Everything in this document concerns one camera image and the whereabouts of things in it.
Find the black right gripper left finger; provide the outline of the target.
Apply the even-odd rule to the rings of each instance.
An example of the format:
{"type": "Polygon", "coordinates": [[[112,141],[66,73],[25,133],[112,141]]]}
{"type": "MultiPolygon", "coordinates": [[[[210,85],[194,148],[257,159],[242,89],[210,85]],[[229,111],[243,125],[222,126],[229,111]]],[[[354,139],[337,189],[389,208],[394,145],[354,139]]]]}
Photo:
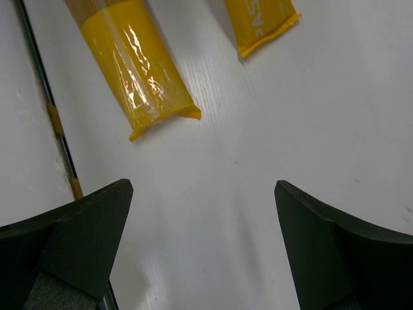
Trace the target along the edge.
{"type": "Polygon", "coordinates": [[[121,179],[1,227],[1,309],[117,309],[110,273],[133,187],[121,179]]]}

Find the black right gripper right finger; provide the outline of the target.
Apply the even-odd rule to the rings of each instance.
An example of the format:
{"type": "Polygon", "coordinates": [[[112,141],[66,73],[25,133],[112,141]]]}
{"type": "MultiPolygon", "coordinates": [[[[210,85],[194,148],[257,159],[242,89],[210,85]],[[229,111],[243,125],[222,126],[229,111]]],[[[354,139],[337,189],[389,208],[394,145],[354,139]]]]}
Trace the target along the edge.
{"type": "Polygon", "coordinates": [[[412,309],[412,236],[356,218],[285,180],[275,201],[301,309],[412,309]]]}

